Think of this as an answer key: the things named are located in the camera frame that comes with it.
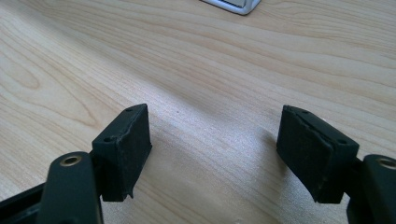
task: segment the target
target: light wood grain surface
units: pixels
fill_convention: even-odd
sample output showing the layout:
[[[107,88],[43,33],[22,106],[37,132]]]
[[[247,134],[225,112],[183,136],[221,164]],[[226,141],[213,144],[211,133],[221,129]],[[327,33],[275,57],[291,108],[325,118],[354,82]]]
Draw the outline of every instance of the light wood grain surface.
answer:
[[[396,158],[394,0],[2,0],[0,37],[0,200],[142,103],[153,149],[106,223],[347,223],[277,156],[282,105]]]

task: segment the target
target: wood grain pattern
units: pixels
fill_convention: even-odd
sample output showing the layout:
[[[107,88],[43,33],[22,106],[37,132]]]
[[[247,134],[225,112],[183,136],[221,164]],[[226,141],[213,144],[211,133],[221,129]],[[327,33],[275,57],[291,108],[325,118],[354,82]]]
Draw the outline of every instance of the wood grain pattern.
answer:
[[[396,2],[0,2],[0,200],[147,103],[152,153],[106,223],[346,223],[276,155],[282,105],[396,158]]]

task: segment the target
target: silver object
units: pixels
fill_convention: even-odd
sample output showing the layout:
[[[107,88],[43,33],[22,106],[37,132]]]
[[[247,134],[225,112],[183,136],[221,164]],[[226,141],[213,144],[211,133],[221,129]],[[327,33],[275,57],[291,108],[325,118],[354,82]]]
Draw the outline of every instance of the silver object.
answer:
[[[216,7],[221,7],[233,13],[247,15],[261,0],[203,0]]]

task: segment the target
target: black object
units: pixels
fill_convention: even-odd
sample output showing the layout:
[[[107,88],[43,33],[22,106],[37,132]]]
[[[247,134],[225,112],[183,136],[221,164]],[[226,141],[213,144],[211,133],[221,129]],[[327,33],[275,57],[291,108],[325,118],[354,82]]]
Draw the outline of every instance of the black object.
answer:
[[[122,202],[151,151],[147,105],[122,111],[92,142],[92,151],[56,159],[47,182],[0,203],[0,223],[103,223],[99,197]]]
[[[315,202],[350,197],[349,223],[396,223],[396,160],[356,158],[359,145],[309,111],[285,105],[277,153]]]

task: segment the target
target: gray metallic object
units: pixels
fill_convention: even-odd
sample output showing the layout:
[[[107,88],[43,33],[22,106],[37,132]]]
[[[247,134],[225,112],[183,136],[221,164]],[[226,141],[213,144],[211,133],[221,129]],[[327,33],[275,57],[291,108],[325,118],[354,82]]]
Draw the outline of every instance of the gray metallic object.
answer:
[[[203,0],[216,7],[221,7],[233,13],[247,15],[261,0]]]

